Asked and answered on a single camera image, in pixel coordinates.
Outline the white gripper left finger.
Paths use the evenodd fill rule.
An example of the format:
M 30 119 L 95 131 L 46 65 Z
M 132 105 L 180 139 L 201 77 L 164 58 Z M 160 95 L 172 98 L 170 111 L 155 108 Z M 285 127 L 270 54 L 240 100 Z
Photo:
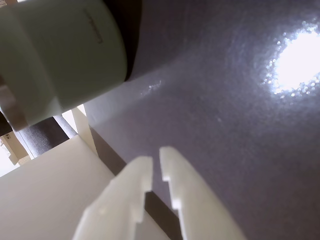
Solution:
M 73 239 L 133 240 L 137 224 L 144 219 L 145 195 L 152 185 L 152 157 L 132 160 L 84 210 Z

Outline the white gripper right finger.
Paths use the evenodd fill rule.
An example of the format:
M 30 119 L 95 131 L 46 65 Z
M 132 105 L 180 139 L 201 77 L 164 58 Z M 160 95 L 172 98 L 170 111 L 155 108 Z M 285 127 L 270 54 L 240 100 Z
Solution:
M 159 149 L 162 180 L 168 183 L 171 207 L 178 212 L 185 240 L 244 240 L 227 208 L 201 175 L 175 148 Z

